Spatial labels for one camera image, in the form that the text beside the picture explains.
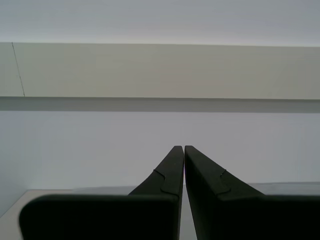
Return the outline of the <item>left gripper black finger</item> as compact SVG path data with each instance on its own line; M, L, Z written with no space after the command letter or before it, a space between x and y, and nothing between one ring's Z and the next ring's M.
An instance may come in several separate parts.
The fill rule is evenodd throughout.
M320 198L266 195L191 145L185 181L199 240L317 240Z
M127 195L49 194L28 202L18 223L25 240L177 240L184 151L173 147Z

